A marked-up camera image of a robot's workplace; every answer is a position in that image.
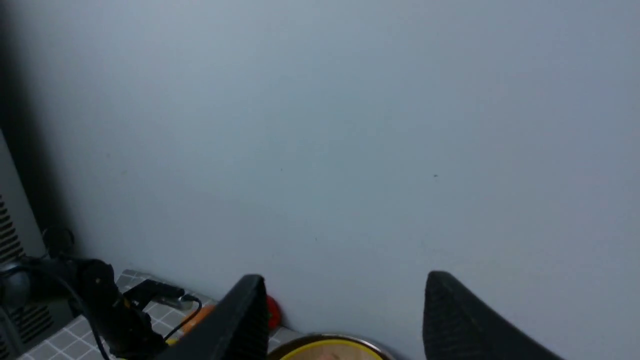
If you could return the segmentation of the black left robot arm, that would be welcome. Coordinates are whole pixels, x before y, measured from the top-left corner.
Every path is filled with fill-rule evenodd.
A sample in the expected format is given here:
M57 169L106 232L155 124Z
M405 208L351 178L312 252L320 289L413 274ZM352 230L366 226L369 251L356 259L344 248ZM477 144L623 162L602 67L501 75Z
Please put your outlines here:
M70 255L74 235L64 227L42 233L45 255L22 256L1 267L1 307L14 310L72 300L87 319L106 360L151 360L168 348L145 308L152 301L180 308L192 300L175 285L146 279L122 292L112 265Z

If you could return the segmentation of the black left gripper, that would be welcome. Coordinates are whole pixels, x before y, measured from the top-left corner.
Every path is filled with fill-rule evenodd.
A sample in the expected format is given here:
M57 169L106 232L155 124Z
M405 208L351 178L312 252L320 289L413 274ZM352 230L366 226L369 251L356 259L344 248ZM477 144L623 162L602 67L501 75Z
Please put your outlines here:
M121 292L112 265L102 260L80 263L83 312L117 358L153 359L166 351L167 340L153 330L144 308L161 298L179 301L185 294L183 288L151 279Z

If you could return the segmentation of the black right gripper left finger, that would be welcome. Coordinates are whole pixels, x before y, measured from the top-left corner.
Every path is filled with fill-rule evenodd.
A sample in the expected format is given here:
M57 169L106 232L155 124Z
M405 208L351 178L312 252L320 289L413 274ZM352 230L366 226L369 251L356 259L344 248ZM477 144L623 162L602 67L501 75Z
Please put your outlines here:
M212 312L156 360L265 360L266 299L263 276L242 276Z

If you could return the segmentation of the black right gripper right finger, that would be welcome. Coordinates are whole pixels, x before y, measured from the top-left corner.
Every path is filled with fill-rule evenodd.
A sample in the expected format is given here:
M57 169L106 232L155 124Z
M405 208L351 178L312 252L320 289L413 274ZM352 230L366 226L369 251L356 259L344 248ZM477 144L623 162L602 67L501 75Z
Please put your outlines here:
M422 342L428 360L560 360L446 271L430 271Z

